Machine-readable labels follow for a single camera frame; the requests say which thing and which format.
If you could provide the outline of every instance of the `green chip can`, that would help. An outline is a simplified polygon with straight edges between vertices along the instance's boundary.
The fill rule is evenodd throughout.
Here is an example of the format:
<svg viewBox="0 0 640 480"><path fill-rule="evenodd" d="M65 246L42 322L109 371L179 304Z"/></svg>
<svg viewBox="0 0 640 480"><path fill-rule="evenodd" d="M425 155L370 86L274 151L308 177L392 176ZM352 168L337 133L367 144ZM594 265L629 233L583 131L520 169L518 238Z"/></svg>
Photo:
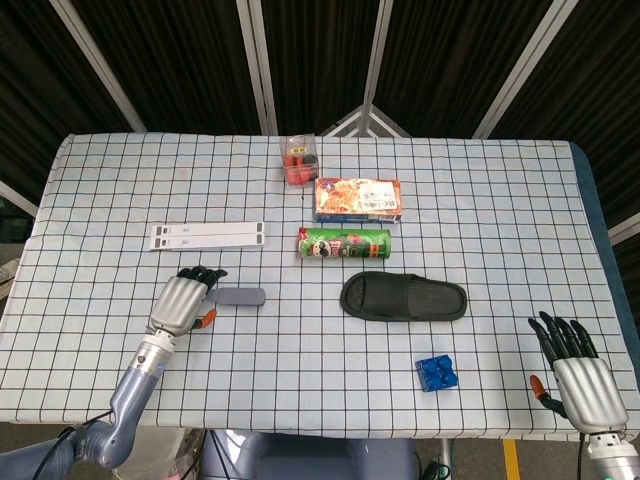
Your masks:
<svg viewBox="0 0 640 480"><path fill-rule="evenodd" d="M303 257L321 258L389 258L391 232L300 227L298 254Z"/></svg>

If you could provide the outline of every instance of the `blue lego brick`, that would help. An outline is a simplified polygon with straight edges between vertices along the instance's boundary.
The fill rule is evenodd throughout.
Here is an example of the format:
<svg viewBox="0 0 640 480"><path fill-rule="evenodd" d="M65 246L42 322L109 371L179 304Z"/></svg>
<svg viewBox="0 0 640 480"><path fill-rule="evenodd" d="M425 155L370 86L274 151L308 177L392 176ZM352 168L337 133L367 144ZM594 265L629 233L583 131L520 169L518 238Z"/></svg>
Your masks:
<svg viewBox="0 0 640 480"><path fill-rule="evenodd" d="M423 392L435 392L458 385L458 376L453 371L449 355L418 360L416 368Z"/></svg>

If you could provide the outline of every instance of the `table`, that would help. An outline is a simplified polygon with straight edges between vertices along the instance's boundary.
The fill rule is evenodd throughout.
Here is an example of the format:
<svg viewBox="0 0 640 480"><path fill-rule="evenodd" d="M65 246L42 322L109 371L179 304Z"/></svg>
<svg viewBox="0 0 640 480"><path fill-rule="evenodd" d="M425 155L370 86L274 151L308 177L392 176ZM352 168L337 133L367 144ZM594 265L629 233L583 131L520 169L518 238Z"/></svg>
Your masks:
<svg viewBox="0 0 640 480"><path fill-rule="evenodd" d="M220 306L213 331L180 338L143 424L564 439L571 425L527 389L536 374L557 395L526 321L546 310L578 317L592 333L629 409L629 431L638 431L628 351L636 359L640 349L628 335L610 247L601 249L605 268L598 255L602 216L593 198L585 213L583 197L595 187L588 169L576 171L575 146L317 141L324 176L402 182L404 215L390 227L390 259L296 257L298 227L312 225L313 195L285 185L277 138L68 137L0 323L0 420L71 423L107 409L164 283L179 267L202 264L229 272L221 285L259 285L268 300L260 308ZM263 219L262 250L148 251L153 225ZM363 269L458 283L468 292L467 313L432 324L352 318L339 293ZM627 344L617 317L626 318ZM439 354L453 358L460 388L423 393L414 361Z"/></svg>

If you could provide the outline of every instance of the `cardboard box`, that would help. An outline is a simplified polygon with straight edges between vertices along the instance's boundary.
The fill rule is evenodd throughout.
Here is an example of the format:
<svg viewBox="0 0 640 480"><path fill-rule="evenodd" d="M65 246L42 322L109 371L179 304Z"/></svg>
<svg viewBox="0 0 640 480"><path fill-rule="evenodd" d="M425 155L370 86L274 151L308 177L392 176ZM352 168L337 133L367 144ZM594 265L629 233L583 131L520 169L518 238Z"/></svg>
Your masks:
<svg viewBox="0 0 640 480"><path fill-rule="evenodd" d="M397 223L402 217L400 182L318 178L313 206L316 222Z"/></svg>

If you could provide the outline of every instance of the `robot finger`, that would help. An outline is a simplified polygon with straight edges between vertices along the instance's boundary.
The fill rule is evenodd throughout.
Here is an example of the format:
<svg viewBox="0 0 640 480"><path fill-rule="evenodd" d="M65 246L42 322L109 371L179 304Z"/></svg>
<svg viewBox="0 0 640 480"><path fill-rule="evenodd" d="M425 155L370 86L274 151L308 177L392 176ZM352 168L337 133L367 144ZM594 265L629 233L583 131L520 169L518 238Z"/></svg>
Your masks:
<svg viewBox="0 0 640 480"><path fill-rule="evenodd" d="M204 283L209 289L213 287L218 280L225 277L227 272L225 270L205 270L199 277L198 281Z"/></svg>
<svg viewBox="0 0 640 480"><path fill-rule="evenodd" d="M580 342L578 341L578 337L576 337L576 332L573 331L571 326L569 326L563 318L553 317L553 319L564 335L569 355L571 357L582 357L582 350L580 349Z"/></svg>
<svg viewBox="0 0 640 480"><path fill-rule="evenodd" d="M207 328L216 319L218 312L215 309L209 310L204 316L196 318L191 330L200 330L201 328Z"/></svg>
<svg viewBox="0 0 640 480"><path fill-rule="evenodd" d="M547 312L538 312L540 318L547 326L547 330L549 330L549 336L551 337L551 342L553 344L553 349L555 350L558 358L569 358L569 349L564 342L564 337L556 322L551 318L551 316Z"/></svg>
<svg viewBox="0 0 640 480"><path fill-rule="evenodd" d="M529 319L529 325L536 332L536 336L538 337L538 341L540 342L540 347L542 348L542 352L544 356L547 357L547 361L549 362L549 366L551 370L553 370L553 362L558 360L558 355L553 347L553 343L551 338L549 338L549 334L544 329L542 325L540 325L535 318Z"/></svg>
<svg viewBox="0 0 640 480"><path fill-rule="evenodd" d="M583 357L598 358L598 352L596 347L593 346L589 332L584 328L577 320L571 320L571 327L578 335L578 341L580 342L580 351Z"/></svg>
<svg viewBox="0 0 640 480"><path fill-rule="evenodd" d="M196 278L198 278L198 275L200 275L204 270L204 267L198 265L197 267L193 267L191 270L189 270L185 277L190 280L195 280Z"/></svg>
<svg viewBox="0 0 640 480"><path fill-rule="evenodd" d="M529 377L529 383L531 385L531 390L533 390L533 395L538 399L543 407L557 413L562 418L567 418L567 412L564 409L563 403L551 398L551 395L544 389L544 385L542 385L542 382L538 377L531 375Z"/></svg>

